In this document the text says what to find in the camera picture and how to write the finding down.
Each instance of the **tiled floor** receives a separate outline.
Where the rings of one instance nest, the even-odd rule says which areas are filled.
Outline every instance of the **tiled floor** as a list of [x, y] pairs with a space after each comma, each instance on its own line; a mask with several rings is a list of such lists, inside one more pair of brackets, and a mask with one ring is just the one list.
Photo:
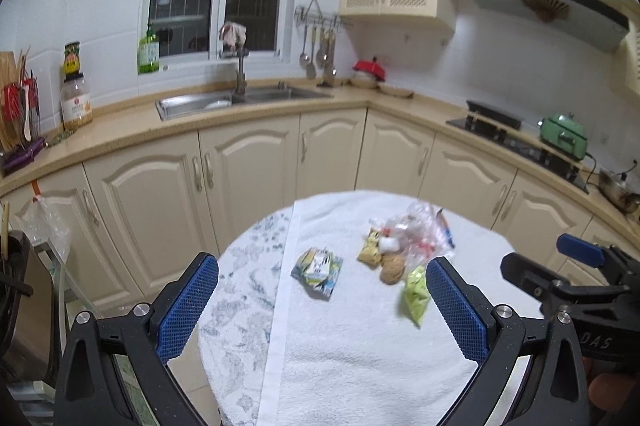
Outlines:
[[198, 351], [198, 329], [195, 329], [179, 358], [168, 363], [169, 369], [191, 403], [209, 426], [220, 426], [218, 403], [204, 373]]

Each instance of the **green electric pot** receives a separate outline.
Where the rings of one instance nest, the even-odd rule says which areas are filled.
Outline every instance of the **green electric pot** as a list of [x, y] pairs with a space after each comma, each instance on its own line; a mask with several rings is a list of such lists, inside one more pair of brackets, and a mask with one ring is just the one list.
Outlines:
[[555, 114], [543, 119], [538, 125], [540, 141], [558, 148], [578, 161], [584, 159], [588, 141], [584, 136], [584, 127], [574, 121], [574, 114]]

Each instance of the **blue gripper pad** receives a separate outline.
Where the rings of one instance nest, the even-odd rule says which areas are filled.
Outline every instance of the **blue gripper pad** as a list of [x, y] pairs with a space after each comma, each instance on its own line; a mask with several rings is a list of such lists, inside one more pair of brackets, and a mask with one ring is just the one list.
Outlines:
[[162, 364], [180, 356], [217, 284], [218, 262], [207, 256], [160, 323], [156, 352]]
[[489, 356], [486, 326], [440, 261], [440, 258], [434, 258], [427, 265], [427, 287], [431, 297], [462, 354], [467, 359], [482, 364]]
[[581, 238], [570, 234], [561, 234], [556, 240], [556, 248], [565, 256], [582, 262], [589, 267], [601, 267], [604, 265], [604, 253], [600, 246], [594, 246]]

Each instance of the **green soap bottle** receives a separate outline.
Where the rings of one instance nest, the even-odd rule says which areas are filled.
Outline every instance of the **green soap bottle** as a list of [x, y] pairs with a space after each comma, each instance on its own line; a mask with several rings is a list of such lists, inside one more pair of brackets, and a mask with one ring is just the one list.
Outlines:
[[138, 46], [138, 73], [148, 74], [158, 70], [160, 70], [160, 43], [149, 24], [146, 35], [140, 40]]

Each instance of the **floral pattern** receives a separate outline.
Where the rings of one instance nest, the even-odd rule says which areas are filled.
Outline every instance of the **floral pattern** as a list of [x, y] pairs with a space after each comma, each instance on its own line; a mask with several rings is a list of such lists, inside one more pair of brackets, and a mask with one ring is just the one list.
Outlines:
[[225, 426], [255, 426], [293, 208], [267, 216], [220, 257], [198, 322], [200, 357]]

